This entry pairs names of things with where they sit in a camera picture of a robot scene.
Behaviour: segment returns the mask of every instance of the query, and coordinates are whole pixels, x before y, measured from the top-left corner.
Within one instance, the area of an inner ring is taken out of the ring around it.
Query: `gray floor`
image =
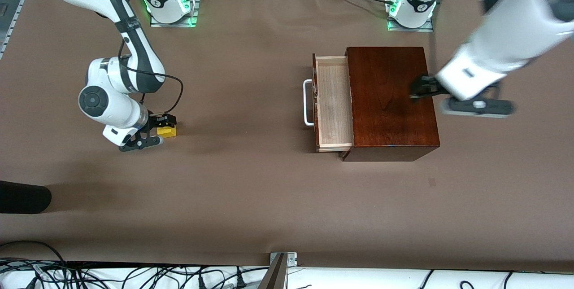
[[[0,0],[0,4],[6,4],[6,12],[3,15],[0,13],[0,43],[4,42],[6,38],[6,33],[19,3],[20,0]]]

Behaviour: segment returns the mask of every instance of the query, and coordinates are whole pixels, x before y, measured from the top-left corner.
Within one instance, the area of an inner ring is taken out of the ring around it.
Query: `brown wooden box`
[[[426,72],[422,47],[313,54],[317,151],[340,152],[347,162],[411,162],[438,148],[432,98],[409,98],[410,83]]]

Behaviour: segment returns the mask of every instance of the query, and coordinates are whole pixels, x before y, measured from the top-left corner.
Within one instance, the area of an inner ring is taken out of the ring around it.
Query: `brown table surface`
[[[292,250],[307,266],[572,270],[572,42],[505,80],[512,117],[437,111],[441,147],[416,162],[341,162],[303,124],[312,53],[424,46],[435,72],[479,23],[476,0],[443,0],[435,59],[429,34],[388,32],[377,2],[202,0],[194,29],[146,27],[185,82],[178,137],[121,153],[76,104],[90,61],[117,53],[113,23],[26,0],[0,60],[0,179],[54,200],[0,216],[0,240],[68,260],[249,265]],[[167,82],[146,105],[177,92]]]

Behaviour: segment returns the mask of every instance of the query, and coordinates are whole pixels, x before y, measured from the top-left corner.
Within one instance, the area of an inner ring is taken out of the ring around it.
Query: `black cylinder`
[[[26,185],[0,180],[0,213],[42,213],[52,200],[52,193],[41,185]]]

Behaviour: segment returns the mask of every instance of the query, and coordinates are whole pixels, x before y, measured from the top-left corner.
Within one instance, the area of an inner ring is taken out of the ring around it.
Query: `white drawer handle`
[[[307,120],[307,89],[305,87],[308,83],[313,83],[312,79],[306,79],[303,82],[303,120],[305,121],[305,125],[307,126],[315,126],[314,122],[309,122]]]

